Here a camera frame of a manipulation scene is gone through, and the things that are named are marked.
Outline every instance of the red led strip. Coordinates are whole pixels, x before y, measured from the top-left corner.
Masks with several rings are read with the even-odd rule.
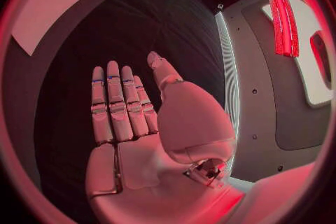
[[[269,0],[275,33],[275,53],[298,57],[298,36],[289,0]]]

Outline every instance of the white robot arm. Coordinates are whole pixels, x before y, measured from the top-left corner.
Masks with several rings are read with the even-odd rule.
[[[243,196],[225,177],[235,150],[229,117],[166,59],[151,52],[147,60],[161,91],[158,116],[129,67],[120,79],[117,63],[108,64],[109,101],[104,71],[94,69],[97,147],[86,174],[91,207],[101,222],[213,223]]]

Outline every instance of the red light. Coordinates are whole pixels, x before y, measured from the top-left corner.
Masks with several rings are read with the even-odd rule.
[[[289,0],[269,0],[275,32],[275,53],[298,57],[295,17]]]

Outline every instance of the robotic hand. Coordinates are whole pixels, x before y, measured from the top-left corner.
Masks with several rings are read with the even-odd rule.
[[[147,60],[161,91],[158,116],[128,66],[121,71],[122,89],[118,64],[109,62],[109,104],[104,71],[94,69],[90,205],[104,223],[213,223],[243,196],[225,182],[225,163],[235,149],[229,117],[166,59],[151,52]]]

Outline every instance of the gray panel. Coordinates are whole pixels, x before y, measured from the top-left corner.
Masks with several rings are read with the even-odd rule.
[[[242,13],[258,39],[272,79],[277,108],[276,141],[284,150],[318,146],[328,127],[330,103],[312,108],[295,60],[274,53],[274,27],[262,12],[266,4],[267,0],[260,1]]]
[[[231,176],[246,181],[313,162],[320,149],[285,151],[277,145],[272,79],[259,42],[241,13],[259,1],[242,0],[223,11],[234,48],[240,95],[239,138]]]
[[[67,36],[103,1],[79,0],[54,23],[31,57],[13,39],[8,47],[3,76],[6,124],[18,158],[36,186],[40,179],[33,141],[34,118],[43,79]]]

